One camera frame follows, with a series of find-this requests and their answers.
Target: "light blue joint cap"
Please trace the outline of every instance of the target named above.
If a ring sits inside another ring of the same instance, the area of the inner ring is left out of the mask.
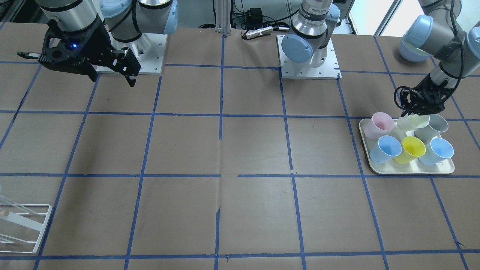
[[[420,15],[405,33],[405,41],[419,48],[427,42],[428,37],[432,33],[432,28],[433,18],[427,15]]]
[[[283,38],[282,50],[290,60],[297,63],[305,63],[313,56],[310,44],[294,34],[288,34]]]
[[[179,3],[177,0],[173,0],[170,15],[168,15],[167,24],[165,25],[164,34],[172,35],[177,31],[177,25],[179,23],[179,13],[178,13]]]
[[[340,20],[341,13],[342,12],[340,11],[340,9],[334,4],[332,4],[330,6],[330,10],[328,11],[326,20],[338,22],[338,20]]]
[[[470,51],[480,59],[480,26],[472,28],[467,35],[467,44]]]
[[[105,19],[110,19],[124,12],[132,3],[132,0],[101,0],[100,10]]]

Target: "blue cup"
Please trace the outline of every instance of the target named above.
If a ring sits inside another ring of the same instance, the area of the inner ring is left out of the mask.
[[[435,165],[451,158],[454,153],[452,145],[442,138],[433,138],[426,148],[425,155],[419,157],[420,162],[425,165]]]
[[[402,153],[401,143],[392,136],[381,136],[370,151],[370,159],[375,163],[385,163]]]

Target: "yellow cup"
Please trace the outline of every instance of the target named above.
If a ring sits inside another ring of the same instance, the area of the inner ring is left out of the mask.
[[[402,141],[402,153],[394,158],[394,160],[400,164],[407,164],[425,155],[425,151],[425,144],[420,139],[407,136]]]

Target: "gray cup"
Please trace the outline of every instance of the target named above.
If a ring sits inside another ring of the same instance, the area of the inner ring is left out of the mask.
[[[428,141],[447,130],[447,120],[438,114],[432,114],[430,115],[430,121],[426,127],[417,128],[415,130],[415,136],[422,141]]]

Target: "white cup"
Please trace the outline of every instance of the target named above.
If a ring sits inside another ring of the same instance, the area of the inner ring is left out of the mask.
[[[448,130],[448,123],[445,118],[438,114],[430,115],[430,121],[428,125],[424,128],[418,128],[415,130],[415,136],[422,140],[428,141],[431,138],[440,135],[441,133]]]
[[[411,131],[417,128],[424,128],[428,125],[430,121],[430,115],[418,115],[418,114],[411,114],[405,115],[404,117],[400,117],[396,121],[396,126],[401,131]]]

